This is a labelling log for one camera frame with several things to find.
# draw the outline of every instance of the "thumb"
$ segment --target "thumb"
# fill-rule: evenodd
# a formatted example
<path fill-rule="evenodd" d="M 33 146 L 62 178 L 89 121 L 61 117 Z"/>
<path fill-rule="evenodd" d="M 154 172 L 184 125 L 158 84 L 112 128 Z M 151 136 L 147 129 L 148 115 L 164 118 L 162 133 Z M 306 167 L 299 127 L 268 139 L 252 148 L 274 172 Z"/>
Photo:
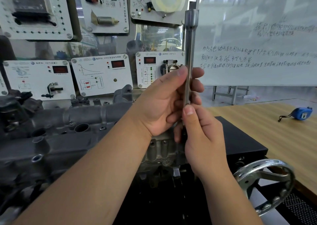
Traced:
<path fill-rule="evenodd" d="M 200 137 L 203 133 L 195 108 L 191 105 L 183 108 L 183 122 L 188 137 Z"/>
<path fill-rule="evenodd" d="M 158 92 L 159 98 L 166 98 L 175 90 L 182 86 L 187 77 L 187 67 L 181 66 L 179 69 L 169 72 L 159 79 L 153 85 Z"/>

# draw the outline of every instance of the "tape measure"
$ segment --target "tape measure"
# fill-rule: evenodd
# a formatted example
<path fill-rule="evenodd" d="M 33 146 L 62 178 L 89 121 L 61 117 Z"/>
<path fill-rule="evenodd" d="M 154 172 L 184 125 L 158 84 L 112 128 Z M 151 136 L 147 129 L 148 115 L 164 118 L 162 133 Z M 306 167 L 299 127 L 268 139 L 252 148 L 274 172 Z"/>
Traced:
<path fill-rule="evenodd" d="M 281 115 L 278 121 L 280 122 L 282 118 L 288 118 L 291 116 L 294 117 L 296 120 L 303 121 L 310 117 L 312 112 L 313 109 L 311 107 L 299 107 L 293 110 L 289 115 Z"/>

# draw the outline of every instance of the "mounting bolt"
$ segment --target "mounting bolt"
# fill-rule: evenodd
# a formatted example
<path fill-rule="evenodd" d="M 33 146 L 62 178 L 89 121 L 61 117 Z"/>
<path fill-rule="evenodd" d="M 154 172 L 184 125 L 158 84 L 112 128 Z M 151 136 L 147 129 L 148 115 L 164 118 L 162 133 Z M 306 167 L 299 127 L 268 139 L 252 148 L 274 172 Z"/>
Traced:
<path fill-rule="evenodd" d="M 5 33 L 4 33 L 4 36 L 10 38 L 10 37 L 11 37 L 11 34 L 8 33 L 8 32 L 5 32 Z"/>

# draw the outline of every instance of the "whiteboard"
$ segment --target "whiteboard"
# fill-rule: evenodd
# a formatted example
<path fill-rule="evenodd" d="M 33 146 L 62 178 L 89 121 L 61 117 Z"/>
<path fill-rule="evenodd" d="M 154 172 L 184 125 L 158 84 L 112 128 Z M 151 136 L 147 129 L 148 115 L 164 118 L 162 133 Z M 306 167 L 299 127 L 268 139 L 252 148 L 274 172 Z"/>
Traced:
<path fill-rule="evenodd" d="M 317 0 L 197 0 L 204 85 L 317 86 Z"/>

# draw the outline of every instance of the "round metal knob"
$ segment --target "round metal knob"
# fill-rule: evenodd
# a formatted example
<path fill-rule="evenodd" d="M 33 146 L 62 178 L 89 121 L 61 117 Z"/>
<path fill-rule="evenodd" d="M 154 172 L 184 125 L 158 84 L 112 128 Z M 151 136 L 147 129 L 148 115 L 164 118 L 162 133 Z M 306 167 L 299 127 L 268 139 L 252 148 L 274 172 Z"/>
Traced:
<path fill-rule="evenodd" d="M 274 172 L 263 171 L 264 168 L 268 167 L 275 167 Z M 266 214 L 281 204 L 291 193 L 295 183 L 293 169 L 287 163 L 275 159 L 263 159 L 250 163 L 236 171 L 234 177 L 246 196 L 248 196 L 247 192 L 258 184 L 259 179 L 283 184 L 281 191 L 272 191 L 271 199 L 255 208 L 259 216 Z"/>

